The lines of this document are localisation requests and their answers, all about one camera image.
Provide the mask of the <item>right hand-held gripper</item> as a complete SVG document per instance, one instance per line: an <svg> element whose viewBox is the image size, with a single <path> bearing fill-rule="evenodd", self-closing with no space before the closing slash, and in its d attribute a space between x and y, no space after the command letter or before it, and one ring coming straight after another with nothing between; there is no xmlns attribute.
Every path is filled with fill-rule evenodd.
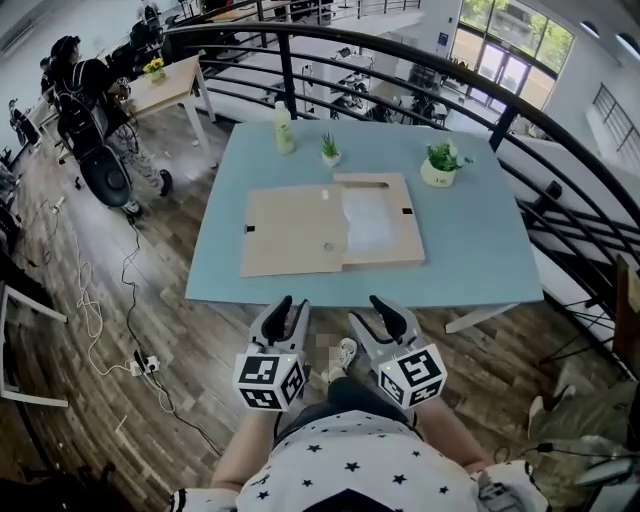
<svg viewBox="0 0 640 512"><path fill-rule="evenodd" d="M435 343L415 339L419 324L415 315L399 303L370 295L369 301L398 345L383 354L384 345L362 316L350 310L348 320L356 341L374 358L372 370L380 389L400 408L409 410L441 395L447 370Z"/></svg>

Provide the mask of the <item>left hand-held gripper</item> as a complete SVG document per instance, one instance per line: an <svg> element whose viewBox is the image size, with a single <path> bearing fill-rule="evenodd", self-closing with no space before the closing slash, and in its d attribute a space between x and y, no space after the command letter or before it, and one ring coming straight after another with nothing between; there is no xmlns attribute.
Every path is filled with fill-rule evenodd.
<svg viewBox="0 0 640 512"><path fill-rule="evenodd" d="M292 303L286 295L267 306L249 328L245 352L236 356L233 387L248 409L286 412L306 384L304 354L271 347L284 338ZM310 302L305 299L291 324L289 350L304 349L309 319Z"/></svg>

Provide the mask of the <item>cardboard box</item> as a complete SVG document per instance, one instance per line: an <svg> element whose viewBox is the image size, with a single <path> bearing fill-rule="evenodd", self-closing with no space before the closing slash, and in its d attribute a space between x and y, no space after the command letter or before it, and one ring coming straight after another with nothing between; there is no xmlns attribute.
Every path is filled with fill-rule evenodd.
<svg viewBox="0 0 640 512"><path fill-rule="evenodd" d="M347 254L346 188L386 192L393 249ZM243 278L412 267L426 259L409 190L399 173L336 173L329 184L252 190L245 219Z"/></svg>

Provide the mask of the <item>person's left forearm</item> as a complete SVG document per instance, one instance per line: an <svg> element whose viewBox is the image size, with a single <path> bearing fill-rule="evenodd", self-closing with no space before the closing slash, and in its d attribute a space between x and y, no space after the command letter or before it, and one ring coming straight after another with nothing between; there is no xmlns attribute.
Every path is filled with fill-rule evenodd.
<svg viewBox="0 0 640 512"><path fill-rule="evenodd" d="M239 492L268 461L278 413L249 410L219 459L211 487Z"/></svg>

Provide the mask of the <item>person's white shoe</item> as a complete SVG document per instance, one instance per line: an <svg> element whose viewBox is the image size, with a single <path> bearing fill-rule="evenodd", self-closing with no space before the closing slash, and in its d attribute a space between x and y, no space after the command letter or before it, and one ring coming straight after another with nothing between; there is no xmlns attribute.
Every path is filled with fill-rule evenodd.
<svg viewBox="0 0 640 512"><path fill-rule="evenodd" d="M329 364L322 373L322 380L326 384L345 377L358 351L357 342L351 338L343 338L330 353Z"/></svg>

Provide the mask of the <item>person's dark shorts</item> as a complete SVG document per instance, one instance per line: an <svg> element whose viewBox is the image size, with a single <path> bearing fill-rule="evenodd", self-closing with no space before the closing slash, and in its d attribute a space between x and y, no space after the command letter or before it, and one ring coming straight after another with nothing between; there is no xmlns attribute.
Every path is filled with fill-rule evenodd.
<svg viewBox="0 0 640 512"><path fill-rule="evenodd" d="M327 399L305 407L300 414L275 438L276 448L297 430L317 420L351 411L368 416L380 416L413 429L414 424L395 405L374 393L351 377L339 377L329 384Z"/></svg>

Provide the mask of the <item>light blue table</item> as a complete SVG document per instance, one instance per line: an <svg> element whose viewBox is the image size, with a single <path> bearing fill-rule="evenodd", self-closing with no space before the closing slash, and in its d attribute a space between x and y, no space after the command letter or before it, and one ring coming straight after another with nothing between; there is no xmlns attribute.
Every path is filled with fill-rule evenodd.
<svg viewBox="0 0 640 512"><path fill-rule="evenodd" d="M330 133L345 173L405 177L425 246L413 268L243 278L240 275L248 193L255 189L325 184L322 161ZM538 302L542 287L527 231L494 152L469 133L364 121L298 120L296 149L275 146L270 122L237 124L215 176L199 230L186 298L201 302L269 304L285 295L316 307L365 308L370 295L410 308L489 307ZM429 145L451 139L474 158L447 188L427 185L420 168Z"/></svg>

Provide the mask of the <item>white star-print shirt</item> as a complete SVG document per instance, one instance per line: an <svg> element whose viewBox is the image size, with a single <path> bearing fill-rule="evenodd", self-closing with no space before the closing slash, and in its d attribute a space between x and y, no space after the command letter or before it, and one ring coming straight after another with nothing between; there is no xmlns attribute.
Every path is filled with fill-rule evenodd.
<svg viewBox="0 0 640 512"><path fill-rule="evenodd" d="M240 490L177 491L170 512L549 512L522 460L470 473L408 426L351 411L287 435Z"/></svg>

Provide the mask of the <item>leafy plant in cream pot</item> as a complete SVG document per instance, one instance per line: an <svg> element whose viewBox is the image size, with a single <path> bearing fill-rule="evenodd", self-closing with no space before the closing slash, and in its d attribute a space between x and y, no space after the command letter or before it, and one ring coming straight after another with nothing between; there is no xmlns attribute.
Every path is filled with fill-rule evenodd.
<svg viewBox="0 0 640 512"><path fill-rule="evenodd" d="M457 171L473 162L473 157L463 156L449 139L427 147L427 156L421 165L420 174L427 185L447 188L454 183Z"/></svg>

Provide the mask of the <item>black office chair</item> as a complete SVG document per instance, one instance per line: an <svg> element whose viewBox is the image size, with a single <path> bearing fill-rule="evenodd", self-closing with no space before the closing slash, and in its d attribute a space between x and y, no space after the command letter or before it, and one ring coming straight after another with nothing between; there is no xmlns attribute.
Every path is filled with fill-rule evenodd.
<svg viewBox="0 0 640 512"><path fill-rule="evenodd" d="M129 174L111 147L95 146L75 158L87 187L104 206L121 209L133 218L141 215Z"/></svg>

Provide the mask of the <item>black curved metal railing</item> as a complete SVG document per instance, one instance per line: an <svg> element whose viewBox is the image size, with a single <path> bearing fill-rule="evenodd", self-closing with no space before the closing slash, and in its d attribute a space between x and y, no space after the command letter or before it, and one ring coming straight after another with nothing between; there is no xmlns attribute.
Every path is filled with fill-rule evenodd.
<svg viewBox="0 0 640 512"><path fill-rule="evenodd" d="M295 37L335 42L342 47L355 46L395 57L417 70L442 74L488 93L504 103L505 109L496 121L488 121L437 95L419 80L298 51L292 43ZM582 305L598 306L603 311L593 316L578 312L575 305L567 305L565 313L574 319L587 319L593 325L610 320L613 333L604 341L612 346L614 361L631 374L613 351L616 258L621 255L640 276L640 203L604 163L551 118L446 59L354 31L276 22L197 24L168 30L165 46L170 57L199 55L210 67L261 72L267 69L249 63L245 54L274 55L281 64L273 73L283 81L275 92L289 107L297 100L306 100L315 107L330 105L295 86L295 81L302 76L293 70L294 59L355 71L398 86L418 99L441 104L480 124L487 129L488 142L494 152L515 148L516 156L499 164L536 196L532 201L516 200L531 242L586 292Z"/></svg>

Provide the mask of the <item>brown wooden board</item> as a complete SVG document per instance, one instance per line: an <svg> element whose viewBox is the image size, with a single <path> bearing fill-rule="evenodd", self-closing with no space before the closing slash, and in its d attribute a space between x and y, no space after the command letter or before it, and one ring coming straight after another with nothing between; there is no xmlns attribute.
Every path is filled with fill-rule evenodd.
<svg viewBox="0 0 640 512"><path fill-rule="evenodd" d="M616 258L616 313L613 351L640 380L640 276L626 260Z"/></svg>

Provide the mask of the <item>white-framed grey table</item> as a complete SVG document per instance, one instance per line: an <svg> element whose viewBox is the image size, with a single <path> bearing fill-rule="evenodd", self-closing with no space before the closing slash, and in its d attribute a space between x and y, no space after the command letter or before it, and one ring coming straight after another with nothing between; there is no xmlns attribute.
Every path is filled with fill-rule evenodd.
<svg viewBox="0 0 640 512"><path fill-rule="evenodd" d="M6 346L7 339L4 334L4 329L7 323L7 309L10 299L15 300L19 305L26 306L32 311L43 314L45 317L57 322L63 324L68 322L68 317L66 315L63 315L60 312L27 297L23 293L6 285L4 282L0 282L0 398L38 406L68 408L69 403L66 399L55 399L25 394L22 393L17 386L6 383L4 348Z"/></svg>

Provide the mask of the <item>light wooden table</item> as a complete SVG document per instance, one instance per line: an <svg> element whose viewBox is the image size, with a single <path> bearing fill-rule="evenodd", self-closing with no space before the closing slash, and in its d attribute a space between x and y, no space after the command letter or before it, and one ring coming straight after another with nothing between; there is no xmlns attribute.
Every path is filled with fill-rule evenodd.
<svg viewBox="0 0 640 512"><path fill-rule="evenodd" d="M164 68L165 77L152 83L139 77L129 84L131 94L123 103L125 111L134 120L141 120L169 107L181 104L187 114L200 147L211 168L218 166L208 136L197 109L204 107L211 123L216 121L199 56L194 55Z"/></svg>

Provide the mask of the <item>large glass window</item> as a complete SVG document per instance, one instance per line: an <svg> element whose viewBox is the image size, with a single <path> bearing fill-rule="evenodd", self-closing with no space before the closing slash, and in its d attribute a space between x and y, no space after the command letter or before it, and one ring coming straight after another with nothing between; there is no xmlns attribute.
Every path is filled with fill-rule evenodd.
<svg viewBox="0 0 640 512"><path fill-rule="evenodd" d="M574 39L520 0L462 0L450 59L541 110Z"/></svg>

